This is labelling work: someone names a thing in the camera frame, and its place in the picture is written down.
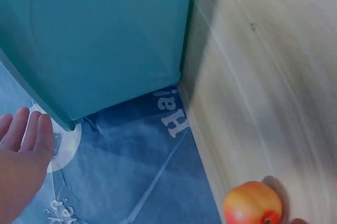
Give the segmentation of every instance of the wooden floor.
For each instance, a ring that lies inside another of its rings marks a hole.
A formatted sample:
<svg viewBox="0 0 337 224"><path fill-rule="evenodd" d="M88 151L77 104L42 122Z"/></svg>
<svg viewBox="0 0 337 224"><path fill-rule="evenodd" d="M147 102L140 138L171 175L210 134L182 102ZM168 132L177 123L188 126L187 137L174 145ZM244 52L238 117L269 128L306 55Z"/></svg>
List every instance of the wooden floor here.
<svg viewBox="0 0 337 224"><path fill-rule="evenodd" d="M221 216L265 179L337 223L337 0L195 0L180 94Z"/></svg>

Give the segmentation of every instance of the apple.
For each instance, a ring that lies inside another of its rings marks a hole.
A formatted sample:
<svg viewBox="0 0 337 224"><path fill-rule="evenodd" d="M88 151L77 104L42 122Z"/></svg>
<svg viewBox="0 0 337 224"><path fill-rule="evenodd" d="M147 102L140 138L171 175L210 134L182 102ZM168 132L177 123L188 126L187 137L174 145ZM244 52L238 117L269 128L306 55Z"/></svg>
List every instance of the apple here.
<svg viewBox="0 0 337 224"><path fill-rule="evenodd" d="M279 224L282 202L263 182L249 181L230 190L223 213L227 224Z"/></svg>

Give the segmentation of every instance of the blue mat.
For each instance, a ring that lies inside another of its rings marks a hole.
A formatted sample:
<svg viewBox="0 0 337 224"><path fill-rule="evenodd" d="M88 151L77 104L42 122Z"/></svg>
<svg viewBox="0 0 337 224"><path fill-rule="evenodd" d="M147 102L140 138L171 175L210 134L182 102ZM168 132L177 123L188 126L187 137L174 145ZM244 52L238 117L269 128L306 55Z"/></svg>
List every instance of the blue mat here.
<svg viewBox="0 0 337 224"><path fill-rule="evenodd" d="M0 64L0 114L20 106L34 102ZM54 164L15 224L221 223L176 88L93 114L76 130L78 142L54 128ZM61 155L71 158L57 164Z"/></svg>

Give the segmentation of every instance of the hand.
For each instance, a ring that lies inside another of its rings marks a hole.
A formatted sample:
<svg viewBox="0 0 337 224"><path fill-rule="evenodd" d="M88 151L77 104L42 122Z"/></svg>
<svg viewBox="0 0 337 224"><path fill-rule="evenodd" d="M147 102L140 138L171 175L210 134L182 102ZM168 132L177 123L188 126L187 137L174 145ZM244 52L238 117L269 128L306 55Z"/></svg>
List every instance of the hand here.
<svg viewBox="0 0 337 224"><path fill-rule="evenodd" d="M28 117L27 108L20 108L14 117L10 114L0 117L1 224L14 221L34 198L53 156L50 116L33 112L29 123Z"/></svg>

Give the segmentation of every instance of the finger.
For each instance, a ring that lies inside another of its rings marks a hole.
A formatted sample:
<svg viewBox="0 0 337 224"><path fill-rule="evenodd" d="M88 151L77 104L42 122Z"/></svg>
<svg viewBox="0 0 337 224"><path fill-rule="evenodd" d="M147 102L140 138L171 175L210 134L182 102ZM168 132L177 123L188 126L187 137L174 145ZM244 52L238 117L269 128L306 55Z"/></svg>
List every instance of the finger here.
<svg viewBox="0 0 337 224"><path fill-rule="evenodd" d="M15 152L20 149L22 137L26 131L28 117L28 108L22 107L16 112L1 148Z"/></svg>
<svg viewBox="0 0 337 224"><path fill-rule="evenodd" d="M29 119L26 136L21 145L19 152L23 151L31 151L34 148L36 137L37 137L37 127L38 127L38 119L40 118L41 113L35 111L31 114L31 118Z"/></svg>
<svg viewBox="0 0 337 224"><path fill-rule="evenodd" d="M12 120L13 116L11 114L5 114L0 117L0 141L5 137Z"/></svg>
<svg viewBox="0 0 337 224"><path fill-rule="evenodd" d="M293 219L290 224L307 224L307 222L302 219Z"/></svg>
<svg viewBox="0 0 337 224"><path fill-rule="evenodd" d="M38 119L36 142L33 149L48 165L54 153L53 125L51 117L42 114Z"/></svg>

